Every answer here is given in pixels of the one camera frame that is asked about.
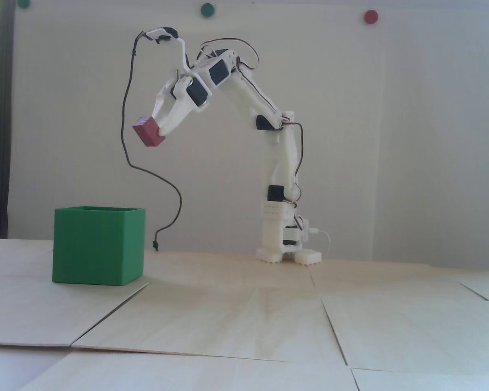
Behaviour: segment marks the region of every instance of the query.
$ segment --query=wooden board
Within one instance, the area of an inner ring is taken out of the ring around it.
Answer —
[[[152,283],[75,347],[344,363],[314,290]]]
[[[489,302],[322,295],[346,361],[360,369],[489,374]]]
[[[489,376],[399,373],[354,369],[359,391],[489,391]]]
[[[330,261],[309,268],[315,288],[333,289],[338,281],[380,283],[415,276],[430,276],[435,268],[420,263]]]
[[[0,344],[70,346],[147,284],[145,278],[118,287],[0,277]]]
[[[489,272],[455,272],[454,277],[472,291],[489,300]]]
[[[0,391],[17,391],[70,351],[70,348],[0,346]]]
[[[52,251],[52,240],[0,239],[0,271],[5,268],[28,270],[30,264],[41,255],[52,258]]]
[[[170,354],[74,352],[23,391],[356,391],[346,366]]]
[[[145,274],[160,281],[190,286],[313,289],[306,266],[293,261],[266,263],[246,255],[157,253],[145,259]]]

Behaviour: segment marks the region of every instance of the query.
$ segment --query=robotic arm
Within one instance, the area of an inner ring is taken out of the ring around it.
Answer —
[[[164,42],[172,50],[167,56],[167,67],[173,75],[159,91],[152,116],[141,117],[133,125],[143,143],[157,147],[188,114],[205,110],[213,91],[223,90],[245,121],[264,131],[266,200],[262,205],[263,248],[257,251],[257,257],[280,262],[285,255],[294,255],[298,263],[320,262],[321,253],[302,249],[302,243],[308,238],[308,221],[296,212],[296,201],[300,198],[297,185],[300,160],[294,127],[300,123],[294,122],[293,112],[281,112],[261,91],[252,78],[254,68],[244,63],[234,50],[213,50],[208,45],[214,41],[241,40],[204,42],[198,58],[190,64],[185,41],[176,30],[161,27],[143,36],[158,44]]]

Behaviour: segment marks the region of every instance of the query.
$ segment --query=open green box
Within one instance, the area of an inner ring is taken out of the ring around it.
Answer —
[[[143,274],[144,240],[144,209],[56,209],[53,282],[125,285]]]

